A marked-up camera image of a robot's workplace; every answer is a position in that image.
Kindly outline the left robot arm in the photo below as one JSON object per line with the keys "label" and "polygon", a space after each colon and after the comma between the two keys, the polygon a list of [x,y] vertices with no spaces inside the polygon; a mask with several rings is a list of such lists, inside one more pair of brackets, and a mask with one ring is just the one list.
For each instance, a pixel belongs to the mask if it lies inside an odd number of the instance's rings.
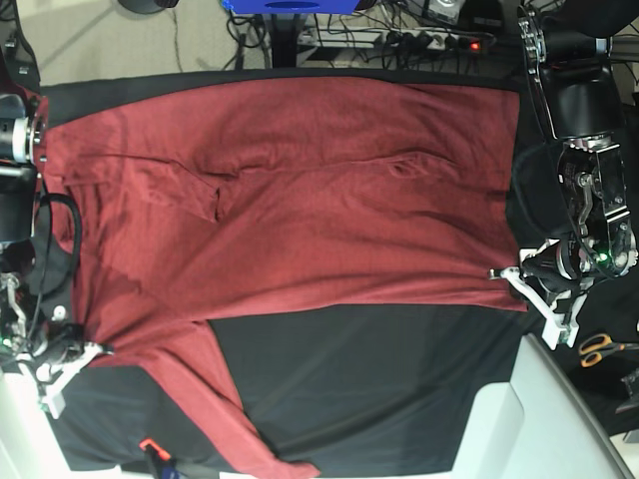
{"label": "left robot arm", "polygon": [[635,1],[535,1],[518,7],[523,63],[533,108],[548,151],[562,150],[556,178],[569,228],[516,266],[494,269],[543,316],[547,346],[574,345],[577,315],[598,282],[627,274],[638,262],[627,204],[621,146],[624,125],[613,78],[613,38],[638,17]]}

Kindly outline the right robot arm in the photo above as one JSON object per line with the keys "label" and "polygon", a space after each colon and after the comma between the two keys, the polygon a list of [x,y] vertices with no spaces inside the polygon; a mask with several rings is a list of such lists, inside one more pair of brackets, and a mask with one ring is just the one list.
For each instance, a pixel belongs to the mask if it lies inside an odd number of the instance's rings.
{"label": "right robot arm", "polygon": [[[59,418],[65,387],[112,347],[85,339],[67,309],[45,314],[42,303],[73,279],[82,240],[77,204],[48,191],[44,180],[49,102],[40,92],[35,54],[14,1],[1,4],[1,364],[15,364],[35,383],[40,407]],[[38,217],[60,204],[73,220],[72,253],[60,282],[46,288],[47,252],[33,245]]]}

